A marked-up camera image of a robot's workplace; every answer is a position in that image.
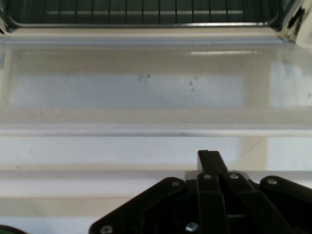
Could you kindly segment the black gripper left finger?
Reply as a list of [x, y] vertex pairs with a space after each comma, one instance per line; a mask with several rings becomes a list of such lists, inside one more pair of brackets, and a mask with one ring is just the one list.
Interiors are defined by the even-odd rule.
[[219, 179], [168, 177], [102, 217], [91, 234], [228, 234]]

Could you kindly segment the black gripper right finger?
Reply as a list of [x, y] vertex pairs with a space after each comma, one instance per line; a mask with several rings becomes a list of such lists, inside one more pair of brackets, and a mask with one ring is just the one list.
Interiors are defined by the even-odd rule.
[[229, 171], [218, 151], [198, 151], [200, 234], [310, 234], [312, 190], [270, 175]]

